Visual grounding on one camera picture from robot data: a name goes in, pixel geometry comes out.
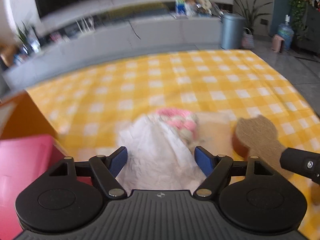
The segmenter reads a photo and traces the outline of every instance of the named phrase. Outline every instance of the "silver screw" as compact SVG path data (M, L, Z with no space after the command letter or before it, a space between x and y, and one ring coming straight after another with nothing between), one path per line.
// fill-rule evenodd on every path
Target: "silver screw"
M109 190L109 195L112 197L120 197L124 194L124 190L120 188L113 188Z
M201 189L198 189L196 194L199 196L199 197L209 197L212 192L211 190L207 189L207 188L201 188Z
M313 161L308 161L307 168L311 169L313 167Z

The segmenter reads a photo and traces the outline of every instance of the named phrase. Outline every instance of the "pink box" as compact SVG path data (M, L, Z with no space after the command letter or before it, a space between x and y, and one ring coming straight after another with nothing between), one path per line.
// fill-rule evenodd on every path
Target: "pink box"
M65 155L50 135L0 141L0 239L15 238L22 228L15 212L17 196Z

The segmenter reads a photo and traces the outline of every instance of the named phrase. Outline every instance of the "yellow checkered tablecloth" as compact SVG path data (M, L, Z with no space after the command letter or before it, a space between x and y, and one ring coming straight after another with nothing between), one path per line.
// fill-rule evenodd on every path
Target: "yellow checkered tablecloth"
M116 129L163 106L227 113L262 114L287 147L320 153L320 122L303 97L251 51L208 50L118 60L73 72L28 90L78 161L110 153ZM241 158L234 154L235 160ZM290 181L308 200L300 231L320 239L320 207L310 202L311 181Z

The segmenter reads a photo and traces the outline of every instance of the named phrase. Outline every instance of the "trash can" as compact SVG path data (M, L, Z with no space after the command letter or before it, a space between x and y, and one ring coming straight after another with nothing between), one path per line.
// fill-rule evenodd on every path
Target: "trash can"
M245 18L233 13L225 13L222 17L221 48L239 49L243 36Z

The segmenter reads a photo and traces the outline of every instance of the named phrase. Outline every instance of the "white crumpled paper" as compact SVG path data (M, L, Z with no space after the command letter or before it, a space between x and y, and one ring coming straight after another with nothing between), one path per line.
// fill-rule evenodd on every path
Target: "white crumpled paper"
M128 194L132 189L193 193L206 178L177 133L156 115L143 115L119 131L117 143L128 149L127 164L117 176Z

